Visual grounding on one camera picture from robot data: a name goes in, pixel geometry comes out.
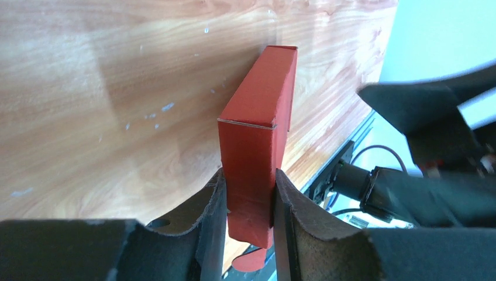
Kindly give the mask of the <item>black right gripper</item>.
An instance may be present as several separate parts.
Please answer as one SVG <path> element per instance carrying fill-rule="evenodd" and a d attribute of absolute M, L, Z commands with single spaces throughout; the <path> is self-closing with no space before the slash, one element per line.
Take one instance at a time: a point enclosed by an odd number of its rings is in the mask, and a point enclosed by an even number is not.
<path fill-rule="evenodd" d="M 495 175 L 495 121 L 471 129 L 455 111 L 460 104 L 493 88 L 494 63 L 442 80 L 369 84 L 357 95 L 406 134 L 413 163 L 423 175 Z"/>

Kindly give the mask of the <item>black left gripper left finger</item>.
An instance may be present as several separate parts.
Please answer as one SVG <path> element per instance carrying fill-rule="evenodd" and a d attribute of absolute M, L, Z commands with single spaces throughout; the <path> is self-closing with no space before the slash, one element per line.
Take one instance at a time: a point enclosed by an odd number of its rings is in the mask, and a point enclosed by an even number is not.
<path fill-rule="evenodd" d="M 148 224 L 135 219 L 5 220 L 2 280 L 220 280 L 226 182 Z"/>

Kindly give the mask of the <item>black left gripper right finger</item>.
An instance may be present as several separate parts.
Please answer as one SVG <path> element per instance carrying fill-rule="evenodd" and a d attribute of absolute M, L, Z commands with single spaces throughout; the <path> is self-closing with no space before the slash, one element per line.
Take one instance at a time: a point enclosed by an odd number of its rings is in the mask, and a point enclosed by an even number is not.
<path fill-rule="evenodd" d="M 494 280 L 495 227 L 354 227 L 276 172 L 278 280 Z"/>

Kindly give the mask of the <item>red paper box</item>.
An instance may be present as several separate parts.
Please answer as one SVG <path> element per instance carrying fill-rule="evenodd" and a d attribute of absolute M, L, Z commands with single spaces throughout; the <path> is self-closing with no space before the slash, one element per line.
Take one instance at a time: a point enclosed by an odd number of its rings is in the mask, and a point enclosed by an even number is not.
<path fill-rule="evenodd" d="M 218 118 L 228 234 L 255 247 L 232 261 L 241 272 L 263 268 L 273 245 L 275 173 L 290 130 L 297 58 L 295 46 L 267 46 Z"/>

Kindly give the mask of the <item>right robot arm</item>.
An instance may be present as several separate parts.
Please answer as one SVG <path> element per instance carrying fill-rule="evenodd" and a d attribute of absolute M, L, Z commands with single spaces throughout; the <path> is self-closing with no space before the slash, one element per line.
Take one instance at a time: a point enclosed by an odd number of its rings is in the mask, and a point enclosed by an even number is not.
<path fill-rule="evenodd" d="M 471 129 L 459 105 L 495 88 L 495 66 L 443 80 L 369 84 L 359 97 L 408 143 L 421 177 L 339 162 L 332 190 L 360 211 L 419 227 L 495 227 L 495 123 Z"/>

